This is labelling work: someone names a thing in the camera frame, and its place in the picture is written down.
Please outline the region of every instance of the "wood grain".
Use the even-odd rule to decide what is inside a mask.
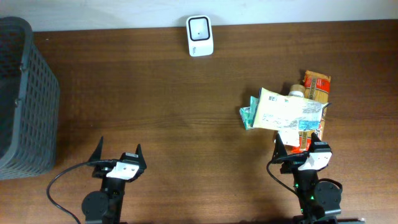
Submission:
[[[295,196],[265,170],[273,131],[245,131],[238,109],[260,87],[286,93],[313,70],[332,76],[320,177],[344,185],[341,218],[398,219],[398,21],[217,26],[215,52],[191,58],[184,28],[41,32],[35,43],[61,87],[58,159],[48,174],[0,182],[0,223],[73,223],[45,196],[61,170],[141,143],[148,169],[126,186],[128,223],[238,223],[291,218]],[[277,173],[278,167],[271,167]],[[76,213],[98,190],[91,168],[57,182]],[[278,175],[291,185],[292,177]]]

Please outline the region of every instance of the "pile of groceries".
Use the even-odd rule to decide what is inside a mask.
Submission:
[[[311,134],[322,140],[331,77],[306,71],[303,85],[292,85],[288,96],[261,88],[259,98],[239,110],[246,130],[265,128],[278,131],[293,153],[308,150]]]

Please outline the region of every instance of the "label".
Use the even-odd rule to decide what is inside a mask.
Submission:
[[[132,157],[138,158],[138,155],[133,154],[133,153],[128,153],[128,152],[126,152],[126,156],[132,156]]]
[[[289,96],[297,96],[297,97],[304,97],[304,93],[300,92],[300,91],[291,91],[289,93]]]
[[[324,144],[328,144],[327,142],[314,142],[314,144],[316,145],[324,145]]]
[[[298,122],[298,128],[299,128],[299,130],[303,130],[303,131],[315,130],[315,129],[319,128],[320,124],[321,124],[320,121],[300,120]]]
[[[293,151],[292,151],[293,153],[300,153],[303,151],[307,151],[310,148],[311,139],[307,138],[307,136],[306,136],[306,138],[300,137],[300,144],[301,144],[301,146],[299,146],[299,147],[293,147]]]
[[[245,113],[250,113],[250,106],[242,108]]]
[[[268,100],[276,101],[276,97],[275,96],[269,96]]]
[[[315,90],[321,90],[329,94],[330,82],[323,78],[307,78],[304,82],[304,87],[310,89],[308,99],[314,99]]]

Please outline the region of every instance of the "gray plastic basket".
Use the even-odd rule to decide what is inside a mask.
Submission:
[[[29,23],[0,19],[0,180],[52,169],[59,94]]]

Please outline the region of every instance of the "black cable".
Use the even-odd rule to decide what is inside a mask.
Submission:
[[[71,166],[71,167],[67,168],[66,170],[62,171],[61,173],[59,173],[56,177],[54,177],[54,179],[52,179],[52,180],[50,181],[49,185],[47,186],[46,193],[47,193],[47,198],[50,200],[50,202],[51,202],[53,205],[55,205],[57,208],[59,208],[59,209],[61,209],[62,211],[64,211],[66,214],[72,216],[72,217],[75,219],[75,221],[77,222],[77,224],[81,224],[80,221],[79,221],[79,219],[78,219],[78,218],[76,217],[76,215],[74,215],[72,212],[69,212],[66,208],[62,207],[62,206],[59,205],[57,202],[55,202],[55,200],[54,200],[54,199],[51,197],[51,195],[50,195],[50,188],[51,188],[52,184],[54,184],[54,182],[55,182],[58,178],[60,178],[63,174],[66,174],[67,172],[69,172],[69,171],[71,171],[71,170],[73,170],[73,169],[76,169],[76,168],[78,168],[78,167],[85,166],[85,165],[100,164],[100,163],[103,163],[103,162],[112,162],[112,160],[101,160],[101,161],[93,161],[93,162],[82,162],[82,163],[76,164],[76,165],[74,165],[74,166]]]
[[[279,162],[279,161],[284,161],[284,160],[287,160],[287,159],[290,159],[290,158],[293,158],[293,157],[302,157],[302,156],[307,156],[307,155],[308,155],[308,154],[306,154],[306,153],[304,153],[304,152],[302,152],[302,153],[290,154],[290,155],[287,155],[287,156],[279,157],[279,158],[277,158],[277,159],[272,158],[271,163],[277,163],[277,162]]]
[[[298,199],[300,200],[299,195],[298,195],[293,189],[291,189],[290,187],[288,187],[287,185],[285,185],[284,183],[282,183],[280,180],[278,180],[278,178],[276,178],[273,174],[271,174],[271,171],[269,170],[269,165],[271,165],[272,162],[273,162],[273,161],[269,161],[268,164],[267,164],[267,172],[268,172],[268,174],[269,174],[276,182],[278,182],[278,184],[284,186],[287,190],[289,190],[289,191],[291,191],[293,194],[295,194],[295,195],[298,197]]]

